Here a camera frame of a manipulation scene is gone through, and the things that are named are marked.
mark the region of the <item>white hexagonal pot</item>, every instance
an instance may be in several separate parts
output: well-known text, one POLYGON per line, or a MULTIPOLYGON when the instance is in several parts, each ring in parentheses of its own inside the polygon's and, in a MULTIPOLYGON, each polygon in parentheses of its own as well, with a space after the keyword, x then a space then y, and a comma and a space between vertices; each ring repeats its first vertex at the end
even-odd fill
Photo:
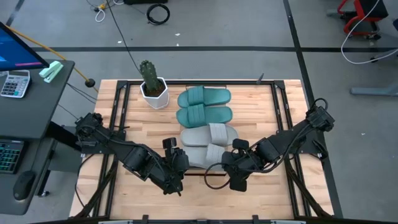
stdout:
POLYGON ((149 104, 149 106, 153 107, 153 109, 155 109, 155 110, 165 108, 167 105, 169 105, 169 98, 170 98, 169 97, 169 88, 167 87, 166 82, 164 81, 164 78, 161 78, 161 77, 157 77, 157 78, 160 81, 162 81, 165 86, 165 90, 158 97, 150 97, 150 96, 145 95, 145 93, 144 93, 145 82, 143 82, 140 86, 142 96, 144 97, 146 102, 149 104))

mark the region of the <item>gray slipper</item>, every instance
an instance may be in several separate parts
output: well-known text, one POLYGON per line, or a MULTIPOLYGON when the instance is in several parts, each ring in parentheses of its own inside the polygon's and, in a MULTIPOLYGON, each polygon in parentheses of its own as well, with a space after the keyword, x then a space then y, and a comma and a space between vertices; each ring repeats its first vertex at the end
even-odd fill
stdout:
MULTIPOLYGON (((225 149, 214 144, 207 147, 188 147, 183 149, 188 156, 190 166, 207 169, 210 165, 221 162, 225 149)), ((214 166, 212 170, 223 170, 221 165, 214 166)))
POLYGON ((184 146, 207 146, 210 143, 229 146, 236 138, 238 132, 225 124, 210 123, 208 126, 185 129, 181 132, 181 142, 184 146))

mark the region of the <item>gray floor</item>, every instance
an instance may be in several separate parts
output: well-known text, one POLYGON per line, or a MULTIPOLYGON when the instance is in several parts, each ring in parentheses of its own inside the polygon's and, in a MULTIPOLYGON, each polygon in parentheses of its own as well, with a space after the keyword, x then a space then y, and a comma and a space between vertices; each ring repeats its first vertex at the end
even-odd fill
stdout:
MULTIPOLYGON (((98 4, 100 0, 91 0, 98 4)), ((384 0, 390 17, 380 23, 383 38, 377 42, 354 38, 347 47, 398 47, 398 32, 391 26, 398 17, 398 2, 384 0)), ((325 11, 340 0, 289 0, 302 47, 339 47, 343 24, 325 11)), ((0 21, 6 22, 17 1, 3 0, 0 21)), ((265 46, 293 47, 281 0, 170 0, 172 17, 164 26, 152 26, 139 11, 148 5, 115 6, 113 11, 128 46, 265 46)), ((12 26, 51 47, 122 47, 121 36, 106 11, 102 23, 84 0, 25 1, 12 26)), ((45 58, 56 58, 40 53, 45 58)), ((139 78, 126 52, 62 52, 87 76, 139 78)), ((165 78, 257 78, 301 79, 294 52, 132 52, 140 62, 153 61, 165 78)), ((351 60, 368 60, 372 54, 347 54, 351 60)), ((386 86, 398 82, 398 60, 352 65, 339 53, 304 53, 315 97, 329 101, 336 118, 335 129, 326 134, 336 186, 345 218, 398 222, 398 170, 396 98, 352 96, 352 86, 386 86)), ((70 83, 87 93, 83 80, 73 72, 70 83)), ((94 105, 69 87, 60 104, 77 116, 94 105)), ((57 108, 53 120, 72 125, 74 118, 57 108)), ((64 219, 73 197, 73 174, 50 176, 47 198, 35 198, 26 215, 0 215, 1 223, 30 223, 64 219)))

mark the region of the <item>wooden tabletop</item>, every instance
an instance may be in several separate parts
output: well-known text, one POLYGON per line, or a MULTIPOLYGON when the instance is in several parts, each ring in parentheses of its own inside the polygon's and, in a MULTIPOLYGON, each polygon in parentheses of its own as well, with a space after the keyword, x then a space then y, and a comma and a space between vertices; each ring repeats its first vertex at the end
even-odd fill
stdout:
MULTIPOLYGON (((284 80, 294 124, 305 118, 307 104, 300 80, 284 80)), ((102 80, 96 102, 95 112, 103 115, 104 126, 109 125, 117 80, 102 80)), ((247 139, 251 144, 262 137, 275 134, 277 121, 271 88, 264 85, 227 85, 232 99, 227 104, 233 110, 233 119, 228 124, 234 127, 239 138, 247 139)), ((164 155, 162 140, 176 137, 178 146, 183 127, 178 124, 175 113, 178 110, 177 97, 186 90, 185 85, 169 85, 170 104, 162 110, 152 109, 143 99, 139 86, 132 86, 127 107, 125 126, 129 126, 126 140, 148 145, 160 155, 164 155)), ((282 97, 278 91, 280 107, 282 97)), ((121 105, 119 104, 116 124, 119 124, 121 105)), ((282 112, 284 128, 287 129, 285 115, 282 112)), ((77 191, 86 203, 98 185, 102 155, 93 156, 81 168, 77 191)), ((328 188, 321 162, 309 155, 300 155, 305 183, 308 190, 323 207, 332 214, 328 188)), ((209 177, 211 185, 225 183, 227 177, 209 177)), ((104 213, 107 189, 101 202, 100 215, 104 213)), ((303 215, 301 195, 296 188, 300 214, 303 215)), ((75 195, 70 210, 73 216, 81 210, 75 195)), ((112 204, 111 219, 138 219, 149 215, 150 219, 196 220, 196 219, 251 219, 259 215, 260 219, 293 218, 289 190, 284 164, 269 174, 252 174, 248 178, 246 192, 232 191, 229 187, 221 190, 209 189, 203 176, 185 176, 182 197, 177 194, 163 195, 160 188, 150 180, 143 182, 128 172, 119 163, 118 174, 112 204)))

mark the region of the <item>computer monitor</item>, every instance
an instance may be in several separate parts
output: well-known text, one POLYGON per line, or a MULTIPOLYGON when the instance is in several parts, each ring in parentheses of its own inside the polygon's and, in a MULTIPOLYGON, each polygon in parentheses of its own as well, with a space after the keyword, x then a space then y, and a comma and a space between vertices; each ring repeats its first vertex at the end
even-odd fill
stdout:
POLYGON ((0 72, 49 67, 49 64, 0 22, 0 72))

